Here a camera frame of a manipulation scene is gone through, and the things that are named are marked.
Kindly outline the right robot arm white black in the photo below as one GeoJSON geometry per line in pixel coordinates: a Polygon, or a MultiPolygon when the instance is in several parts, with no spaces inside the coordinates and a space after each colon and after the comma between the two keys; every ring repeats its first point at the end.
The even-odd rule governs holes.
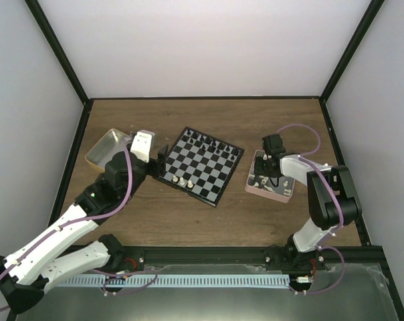
{"type": "Polygon", "coordinates": [[[298,270],[314,257],[325,239],[359,218],[361,202],[346,166],[332,167],[286,152],[279,134],[263,137],[262,148],[264,154],[254,161],[255,175],[274,179],[276,186],[281,178],[289,177],[307,188],[310,218],[281,248],[283,260],[298,270]]]}

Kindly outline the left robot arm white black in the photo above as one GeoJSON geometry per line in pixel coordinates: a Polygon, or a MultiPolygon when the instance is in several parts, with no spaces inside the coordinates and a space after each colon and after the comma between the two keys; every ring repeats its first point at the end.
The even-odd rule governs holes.
{"type": "Polygon", "coordinates": [[[16,252],[0,255],[0,292],[7,305],[0,312],[16,314],[34,307],[62,282],[93,270],[121,270],[124,246],[112,234],[66,253],[75,241],[121,211],[146,176],[165,173],[167,146],[156,159],[140,148],[126,148],[106,163],[105,171],[75,198],[66,212],[33,241],[16,252]]]}

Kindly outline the black white chess board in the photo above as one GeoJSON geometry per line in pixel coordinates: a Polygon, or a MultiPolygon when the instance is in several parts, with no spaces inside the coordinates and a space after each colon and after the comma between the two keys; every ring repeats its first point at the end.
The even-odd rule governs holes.
{"type": "Polygon", "coordinates": [[[234,161],[182,151],[177,145],[182,133],[167,154],[166,173],[157,180],[216,207],[243,155],[234,161]],[[184,186],[179,184],[181,177],[185,180],[184,186]],[[188,188],[188,180],[193,182],[192,188],[188,188]]]}

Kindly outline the black chess pieces row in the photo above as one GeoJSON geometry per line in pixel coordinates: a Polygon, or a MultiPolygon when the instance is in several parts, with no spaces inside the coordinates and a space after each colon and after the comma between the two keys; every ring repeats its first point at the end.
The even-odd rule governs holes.
{"type": "Polygon", "coordinates": [[[242,148],[192,128],[184,129],[177,145],[182,151],[187,150],[206,158],[214,156],[234,161],[243,154],[242,148]]]}

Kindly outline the yellow metal tin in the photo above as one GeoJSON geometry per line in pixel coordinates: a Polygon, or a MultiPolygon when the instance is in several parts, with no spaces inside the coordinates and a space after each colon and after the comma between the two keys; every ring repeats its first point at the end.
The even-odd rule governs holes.
{"type": "Polygon", "coordinates": [[[115,128],[111,128],[106,134],[88,151],[84,159],[95,171],[103,173],[105,165],[112,157],[124,150],[125,144],[130,144],[134,134],[126,134],[115,128]]]}

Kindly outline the metal front plate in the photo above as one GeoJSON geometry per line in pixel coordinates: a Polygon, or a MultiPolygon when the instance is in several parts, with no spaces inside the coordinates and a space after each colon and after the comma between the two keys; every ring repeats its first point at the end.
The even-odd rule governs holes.
{"type": "MultiPolygon", "coordinates": [[[[273,274],[243,266],[169,266],[160,274],[273,274]]],[[[20,320],[397,320],[379,267],[332,264],[312,289],[68,288],[58,286],[20,320]]]]}

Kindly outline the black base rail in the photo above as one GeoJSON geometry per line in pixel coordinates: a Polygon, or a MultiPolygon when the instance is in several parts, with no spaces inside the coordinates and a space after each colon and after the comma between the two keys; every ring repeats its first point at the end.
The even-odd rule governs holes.
{"type": "Polygon", "coordinates": [[[340,258],[332,249],[321,252],[291,254],[278,245],[262,247],[161,247],[126,246],[125,256],[139,265],[190,265],[190,264],[245,264],[264,265],[269,270],[293,270],[309,268],[310,260],[321,263],[339,263],[340,258]]]}

